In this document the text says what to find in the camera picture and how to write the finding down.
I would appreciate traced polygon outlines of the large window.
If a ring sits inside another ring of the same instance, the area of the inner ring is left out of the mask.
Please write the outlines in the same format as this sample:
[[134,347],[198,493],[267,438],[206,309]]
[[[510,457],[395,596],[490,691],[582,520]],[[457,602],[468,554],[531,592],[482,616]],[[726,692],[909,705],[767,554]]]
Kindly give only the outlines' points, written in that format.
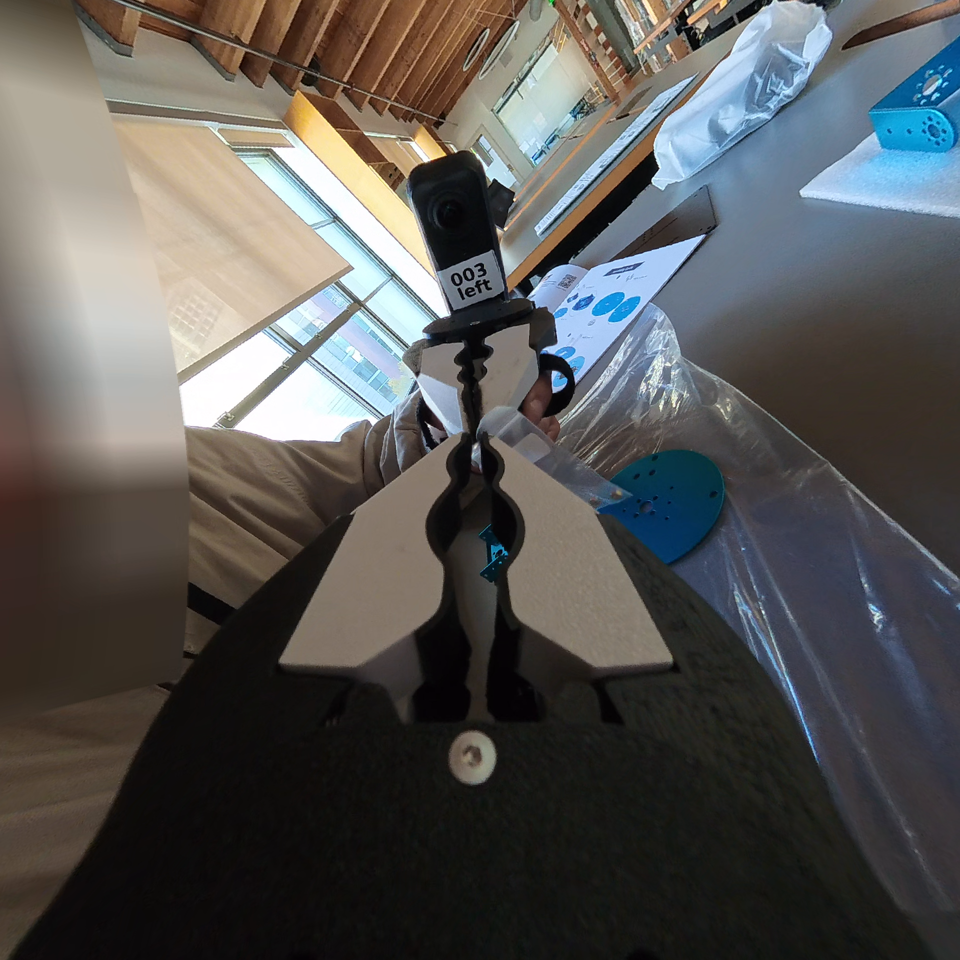
[[409,394],[402,354],[446,312],[439,286],[304,149],[239,157],[349,270],[188,379],[179,389],[184,423],[337,439]]

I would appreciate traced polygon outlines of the person's left forearm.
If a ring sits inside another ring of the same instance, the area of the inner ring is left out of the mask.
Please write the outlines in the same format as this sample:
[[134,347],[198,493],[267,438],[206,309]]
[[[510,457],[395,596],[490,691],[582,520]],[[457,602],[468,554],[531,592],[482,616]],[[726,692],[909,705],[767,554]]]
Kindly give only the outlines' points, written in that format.
[[362,505],[445,438],[446,430],[415,387],[378,422],[359,421],[332,441],[306,442],[328,475],[319,482],[324,518],[332,521]]

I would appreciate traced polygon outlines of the white plastic bag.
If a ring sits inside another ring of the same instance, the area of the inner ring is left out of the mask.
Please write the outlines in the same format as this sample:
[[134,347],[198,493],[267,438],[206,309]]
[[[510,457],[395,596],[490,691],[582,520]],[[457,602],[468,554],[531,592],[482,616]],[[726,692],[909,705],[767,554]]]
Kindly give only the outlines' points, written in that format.
[[820,6],[773,2],[654,139],[653,186],[693,176],[768,122],[806,86],[833,40]]

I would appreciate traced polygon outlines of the long blue U bracket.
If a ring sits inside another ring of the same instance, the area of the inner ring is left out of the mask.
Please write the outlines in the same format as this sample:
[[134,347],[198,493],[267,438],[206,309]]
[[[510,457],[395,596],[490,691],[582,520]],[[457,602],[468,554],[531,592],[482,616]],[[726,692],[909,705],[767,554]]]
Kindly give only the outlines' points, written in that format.
[[882,149],[954,149],[959,136],[959,38],[884,96],[869,116]]

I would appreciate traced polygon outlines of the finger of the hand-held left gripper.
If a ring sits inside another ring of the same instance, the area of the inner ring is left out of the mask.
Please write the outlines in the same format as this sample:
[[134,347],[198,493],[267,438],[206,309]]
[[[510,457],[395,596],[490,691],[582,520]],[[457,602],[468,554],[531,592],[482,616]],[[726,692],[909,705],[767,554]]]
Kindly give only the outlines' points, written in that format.
[[463,342],[429,344],[419,355],[417,384],[428,407],[448,435],[472,435],[470,418],[464,406],[464,369],[458,359],[464,353]]
[[538,353],[529,332],[495,332],[486,337],[490,354],[479,377],[479,418],[504,406],[518,410],[538,380]]

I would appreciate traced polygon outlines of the teal round metal plate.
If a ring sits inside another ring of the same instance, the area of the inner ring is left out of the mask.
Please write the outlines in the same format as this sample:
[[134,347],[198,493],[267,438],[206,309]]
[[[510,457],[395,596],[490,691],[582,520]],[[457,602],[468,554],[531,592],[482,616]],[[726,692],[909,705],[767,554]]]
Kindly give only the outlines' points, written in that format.
[[724,503],[719,468],[708,457],[686,449],[635,460],[611,481],[628,496],[599,513],[617,519],[667,565],[702,542]]

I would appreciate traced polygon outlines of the person's tan jacket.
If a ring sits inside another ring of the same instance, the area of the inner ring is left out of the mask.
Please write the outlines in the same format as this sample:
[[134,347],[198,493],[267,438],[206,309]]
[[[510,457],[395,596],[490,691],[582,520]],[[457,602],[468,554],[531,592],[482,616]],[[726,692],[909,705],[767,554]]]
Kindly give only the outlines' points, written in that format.
[[389,419],[334,441],[186,427],[188,580],[236,610],[381,479]]

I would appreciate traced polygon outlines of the assembly instruction sheet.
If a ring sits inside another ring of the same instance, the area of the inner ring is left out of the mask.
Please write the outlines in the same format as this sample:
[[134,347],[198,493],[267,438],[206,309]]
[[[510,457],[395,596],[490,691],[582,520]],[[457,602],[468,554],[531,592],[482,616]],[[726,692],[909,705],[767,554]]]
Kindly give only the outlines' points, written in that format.
[[555,318],[557,344],[546,348],[566,360],[577,381],[690,258],[704,235],[601,264],[590,270],[549,270],[530,299]]

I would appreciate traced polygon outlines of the grey desk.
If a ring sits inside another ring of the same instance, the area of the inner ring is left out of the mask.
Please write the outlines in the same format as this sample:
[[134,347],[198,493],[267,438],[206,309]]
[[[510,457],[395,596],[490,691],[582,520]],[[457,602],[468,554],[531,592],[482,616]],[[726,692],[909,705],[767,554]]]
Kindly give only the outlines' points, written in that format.
[[[657,220],[709,185],[717,226],[655,304],[680,353],[776,419],[958,577],[958,219],[805,198],[871,133],[870,106],[958,36],[958,17],[848,51],[924,2],[840,2],[805,90],[688,181],[646,186]],[[958,913],[916,917],[958,958]]]

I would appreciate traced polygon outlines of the small clear screw bag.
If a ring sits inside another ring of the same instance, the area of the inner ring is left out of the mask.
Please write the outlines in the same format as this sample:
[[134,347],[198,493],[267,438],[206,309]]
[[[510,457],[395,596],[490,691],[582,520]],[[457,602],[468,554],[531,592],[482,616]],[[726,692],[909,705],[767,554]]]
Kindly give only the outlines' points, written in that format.
[[625,505],[633,496],[558,446],[517,410],[498,406],[481,419],[479,426],[481,434],[498,438],[595,510],[611,504]]

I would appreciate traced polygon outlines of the black flat pad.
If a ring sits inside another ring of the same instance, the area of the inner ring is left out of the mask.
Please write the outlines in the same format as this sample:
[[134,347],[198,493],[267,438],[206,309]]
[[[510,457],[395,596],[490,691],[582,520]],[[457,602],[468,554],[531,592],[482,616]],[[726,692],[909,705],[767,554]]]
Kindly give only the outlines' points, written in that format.
[[618,260],[707,236],[717,227],[712,188],[702,185],[656,220],[636,204],[626,208],[585,247],[578,258],[587,267]]

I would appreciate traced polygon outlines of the white paper sheets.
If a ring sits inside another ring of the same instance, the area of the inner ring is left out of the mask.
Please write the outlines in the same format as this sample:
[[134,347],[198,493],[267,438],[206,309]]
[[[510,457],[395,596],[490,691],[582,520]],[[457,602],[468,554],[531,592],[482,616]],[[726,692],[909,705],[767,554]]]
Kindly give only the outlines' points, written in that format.
[[621,155],[632,149],[635,142],[645,136],[647,129],[655,124],[672,103],[695,83],[698,76],[693,74],[658,94],[536,223],[534,229],[537,236],[543,237],[548,234],[554,224],[563,219],[567,211],[575,206],[583,195],[593,189],[594,184],[605,176],[608,169],[618,163]]

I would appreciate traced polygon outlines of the white foam sheet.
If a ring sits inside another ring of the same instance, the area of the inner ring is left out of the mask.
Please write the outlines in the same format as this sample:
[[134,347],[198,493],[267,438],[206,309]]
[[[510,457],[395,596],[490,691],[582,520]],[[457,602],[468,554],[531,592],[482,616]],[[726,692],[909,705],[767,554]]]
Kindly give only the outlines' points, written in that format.
[[884,149],[875,134],[799,190],[804,198],[944,218],[959,217],[959,147]]

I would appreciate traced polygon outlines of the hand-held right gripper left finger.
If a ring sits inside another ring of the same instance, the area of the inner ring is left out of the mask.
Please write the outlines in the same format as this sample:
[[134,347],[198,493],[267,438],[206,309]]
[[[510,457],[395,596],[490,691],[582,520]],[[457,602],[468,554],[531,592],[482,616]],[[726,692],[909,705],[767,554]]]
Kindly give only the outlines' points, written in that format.
[[445,556],[473,442],[451,436],[354,510],[280,666],[411,696],[415,716],[465,716],[471,646]]

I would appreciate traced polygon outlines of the blue square metal bracket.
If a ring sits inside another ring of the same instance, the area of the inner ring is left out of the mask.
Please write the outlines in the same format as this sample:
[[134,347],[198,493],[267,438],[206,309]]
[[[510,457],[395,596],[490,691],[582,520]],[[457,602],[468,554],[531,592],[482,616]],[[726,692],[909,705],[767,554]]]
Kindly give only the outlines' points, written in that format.
[[509,559],[508,551],[499,541],[492,524],[486,525],[479,532],[478,537],[486,546],[486,564],[481,569],[481,577],[495,584],[501,569]]

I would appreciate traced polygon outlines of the wood-edged table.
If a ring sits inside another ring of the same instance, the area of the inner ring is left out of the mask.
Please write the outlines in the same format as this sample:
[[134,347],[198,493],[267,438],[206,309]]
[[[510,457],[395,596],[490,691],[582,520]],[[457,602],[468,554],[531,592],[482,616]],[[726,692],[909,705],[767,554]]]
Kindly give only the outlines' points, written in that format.
[[690,76],[695,75],[697,84],[702,84],[732,44],[730,35],[715,40],[653,78],[639,79],[628,102],[601,108],[586,120],[582,137],[553,151],[524,184],[501,238],[510,289],[527,292],[534,284],[532,276],[541,276],[562,263],[584,261],[586,247],[650,184],[656,171],[654,140],[663,118],[650,126],[549,232],[537,234],[537,224],[641,111]]

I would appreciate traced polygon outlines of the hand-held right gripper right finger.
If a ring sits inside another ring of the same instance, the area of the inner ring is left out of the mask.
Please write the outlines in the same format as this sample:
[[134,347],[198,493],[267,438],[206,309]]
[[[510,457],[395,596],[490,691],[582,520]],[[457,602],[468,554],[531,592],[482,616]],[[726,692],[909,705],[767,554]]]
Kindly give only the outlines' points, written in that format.
[[674,659],[588,503],[502,439],[484,437],[494,491],[517,522],[501,574],[517,672],[534,687],[663,672]]

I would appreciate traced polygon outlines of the clear plastic bag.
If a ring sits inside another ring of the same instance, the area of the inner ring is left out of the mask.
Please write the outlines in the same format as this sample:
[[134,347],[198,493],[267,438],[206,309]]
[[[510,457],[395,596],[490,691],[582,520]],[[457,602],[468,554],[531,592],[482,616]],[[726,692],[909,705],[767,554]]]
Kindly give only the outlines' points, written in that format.
[[958,913],[958,577],[828,461],[683,357],[648,306],[562,444],[623,488],[670,450],[724,479],[674,568],[780,685],[848,827],[902,909]]

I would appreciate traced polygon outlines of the person's left hand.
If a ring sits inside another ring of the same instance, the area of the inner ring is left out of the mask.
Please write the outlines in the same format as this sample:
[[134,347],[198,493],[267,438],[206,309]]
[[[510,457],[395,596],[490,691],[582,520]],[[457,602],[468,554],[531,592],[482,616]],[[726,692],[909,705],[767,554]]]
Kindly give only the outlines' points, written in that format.
[[524,398],[519,412],[551,442],[556,442],[561,432],[558,416],[546,414],[546,408],[549,406],[552,396],[551,374],[546,372],[537,378],[534,386]]

